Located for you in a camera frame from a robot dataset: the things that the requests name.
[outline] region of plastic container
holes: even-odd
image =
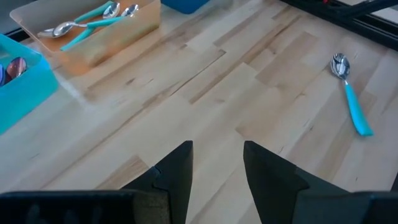
[[[0,35],[0,63],[6,68],[16,57],[23,57],[28,69],[20,77],[0,87],[0,134],[58,88],[58,81],[41,54]]]
[[[198,10],[202,5],[209,0],[162,0],[162,4],[182,12],[184,14],[191,14]]]
[[[113,0],[120,3],[121,11],[131,4],[138,4],[140,9],[134,13],[134,17],[97,28],[94,34],[66,51],[60,51],[60,48],[81,34],[84,28],[74,27],[57,39],[37,36],[38,32],[54,28],[65,21],[73,21],[107,1],[38,0],[13,10],[10,16],[38,43],[45,55],[55,59],[54,66],[62,64],[72,75],[83,75],[160,25],[160,0]],[[100,19],[102,16],[82,23]]]

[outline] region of blue bin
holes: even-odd
[[[191,14],[198,10],[202,5],[209,0],[162,0],[162,4],[182,12],[184,14]]]
[[[41,104],[58,88],[58,81],[41,54],[0,35],[0,63],[6,68],[16,57],[23,57],[26,60],[28,70],[0,87],[0,134]]]

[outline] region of spoon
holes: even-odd
[[[137,4],[132,4],[131,6],[127,7],[127,8],[122,12],[122,14],[121,14],[120,16],[121,16],[121,17],[126,17],[126,16],[132,17],[132,16],[134,16],[134,13],[135,13],[136,11],[138,11],[138,10],[139,10],[139,6],[138,6]]]
[[[6,73],[4,72],[4,68],[0,65],[0,87],[4,86],[6,83]]]
[[[105,11],[107,11],[107,10],[109,11],[109,8],[114,8],[115,5],[118,5],[118,6],[116,6],[116,8],[118,7],[119,8],[118,10],[120,11],[120,3],[108,1],[105,4],[103,4],[102,6],[96,8],[96,9],[90,11],[90,12],[87,12],[84,15],[81,15],[80,17],[76,18],[73,22],[77,24],[77,23],[79,23],[81,21],[90,19],[90,18],[95,17],[95,16],[99,16],[101,14],[103,15],[104,19],[112,18],[112,17],[110,17],[110,14],[105,14]],[[43,30],[42,32],[39,32],[37,34],[37,36],[38,37],[43,37],[43,38],[58,38],[58,37],[61,37],[61,36],[54,36],[53,32],[54,32],[54,28],[46,29],[46,30]]]
[[[22,57],[16,57],[10,62],[6,69],[6,75],[15,79],[21,76],[27,70],[27,64]]]
[[[333,74],[344,80],[349,112],[351,113],[357,132],[362,136],[372,136],[373,131],[366,121],[366,117],[362,112],[361,105],[355,95],[354,89],[347,82],[350,68],[347,57],[342,53],[335,54],[330,62],[330,68]]]
[[[105,9],[102,18],[104,19],[114,18],[119,14],[119,11],[120,11],[120,3],[113,2],[112,5],[108,6],[108,8]]]
[[[76,22],[63,22],[52,31],[52,36],[57,38],[67,34],[74,27],[87,27],[86,24],[77,24]]]
[[[132,17],[134,16],[134,13],[136,11],[139,10],[139,6],[137,4],[133,4],[129,7],[127,7],[122,14],[120,15],[120,17],[117,18],[113,18],[116,22],[116,20],[120,20],[122,19],[122,17]],[[77,37],[75,37],[71,42],[69,42],[67,45],[61,47],[61,51],[66,51],[68,49],[70,49],[71,47],[73,47],[75,44],[79,43],[80,41],[84,40],[85,38],[87,38],[89,35],[91,35],[94,30],[95,30],[96,26],[92,26],[92,23],[87,24],[87,29],[84,30],[80,35],[78,35]]]

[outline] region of spoon bowl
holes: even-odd
[[[53,31],[54,31],[54,28],[46,29],[46,30],[43,30],[43,31],[39,32],[39,33],[37,34],[37,36],[38,36],[38,37],[42,37],[42,38],[55,38],[55,37],[53,36],[53,34],[52,34]]]
[[[4,86],[6,82],[6,73],[4,72],[4,68],[0,65],[0,87]]]
[[[350,65],[347,57],[342,53],[334,54],[330,61],[330,68],[334,75],[342,80],[346,80],[349,75]]]
[[[120,15],[121,17],[132,17],[134,16],[134,13],[136,13],[139,10],[139,6],[137,4],[132,4],[131,6],[127,7],[122,14]]]
[[[87,27],[86,24],[77,24],[76,22],[63,22],[54,28],[52,35],[54,38],[67,34],[74,27]]]
[[[22,57],[16,57],[10,62],[6,69],[6,75],[15,79],[21,76],[27,70],[27,64]]]
[[[104,19],[110,19],[114,18],[119,14],[120,11],[120,3],[114,2],[112,5],[108,6],[108,8],[105,9],[103,18]]]

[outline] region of orange translucent container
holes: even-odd
[[[107,1],[38,0],[13,10],[10,16],[39,44],[44,54],[53,56],[71,74],[81,75],[160,25],[160,0],[116,0],[121,4],[121,11],[132,4],[138,4],[140,8],[134,17],[99,27],[94,34],[64,52],[60,51],[60,47],[73,40],[84,28],[74,27],[67,35],[57,39],[37,36],[40,31],[54,28],[65,21],[73,21]],[[98,16],[83,23],[100,19],[101,16]]]

